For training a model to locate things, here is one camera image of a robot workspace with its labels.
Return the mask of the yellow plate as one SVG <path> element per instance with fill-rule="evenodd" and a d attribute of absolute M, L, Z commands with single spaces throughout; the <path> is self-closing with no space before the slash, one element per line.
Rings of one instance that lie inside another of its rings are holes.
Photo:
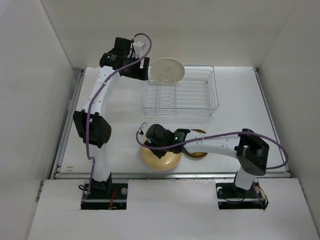
<path fill-rule="evenodd" d="M 164 156 L 158 158 L 150 149 L 141 147 L 141 157 L 149 168 L 158 172 L 167 172 L 174 169 L 180 163 L 182 153 L 167 152 Z"/>

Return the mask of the cream white plate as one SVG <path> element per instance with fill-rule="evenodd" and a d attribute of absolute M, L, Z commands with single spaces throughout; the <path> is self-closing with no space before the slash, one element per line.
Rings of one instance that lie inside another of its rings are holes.
<path fill-rule="evenodd" d="M 162 58 L 150 67 L 152 78 L 163 85 L 174 85 L 185 76 L 184 65 L 174 58 Z"/>

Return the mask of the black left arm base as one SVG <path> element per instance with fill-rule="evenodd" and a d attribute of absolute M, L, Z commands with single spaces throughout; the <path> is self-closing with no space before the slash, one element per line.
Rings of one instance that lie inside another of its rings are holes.
<path fill-rule="evenodd" d="M 126 210 L 128 197 L 127 183 L 112 183 L 110 193 L 92 189 L 87 196 L 88 183 L 80 184 L 82 210 Z"/>

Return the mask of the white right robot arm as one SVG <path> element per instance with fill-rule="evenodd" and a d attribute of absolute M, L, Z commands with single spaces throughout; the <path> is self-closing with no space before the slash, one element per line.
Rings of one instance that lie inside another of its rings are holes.
<path fill-rule="evenodd" d="M 266 174 L 270 146 L 250 129 L 209 137 L 194 129 L 178 128 L 172 132 L 159 124 L 153 124 L 146 131 L 145 137 L 146 146 L 158 158 L 171 152 L 216 154 L 238 160 L 240 168 L 231 185 L 232 193 L 237 197 L 247 194 L 256 178 Z"/>

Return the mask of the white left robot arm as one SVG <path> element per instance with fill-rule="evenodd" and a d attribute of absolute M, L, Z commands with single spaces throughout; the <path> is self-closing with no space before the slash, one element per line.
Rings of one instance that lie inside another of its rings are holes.
<path fill-rule="evenodd" d="M 103 199 L 112 192 L 106 150 L 112 134 L 112 128 L 106 120 L 108 101 L 121 77 L 148 80 L 150 59 L 143 52 L 145 46 L 143 41 L 117 37 L 114 47 L 99 60 L 97 79 L 87 103 L 82 110 L 73 113 L 77 133 L 85 144 L 88 159 L 92 161 L 86 191 L 94 191 Z"/>

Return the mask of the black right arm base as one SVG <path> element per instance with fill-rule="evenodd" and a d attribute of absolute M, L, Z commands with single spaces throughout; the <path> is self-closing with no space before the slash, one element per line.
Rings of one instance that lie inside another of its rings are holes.
<path fill-rule="evenodd" d="M 254 181 L 249 190 L 236 187 L 231 182 L 217 182 L 217 205 L 220 210 L 265 210 L 269 199 L 258 181 Z"/>

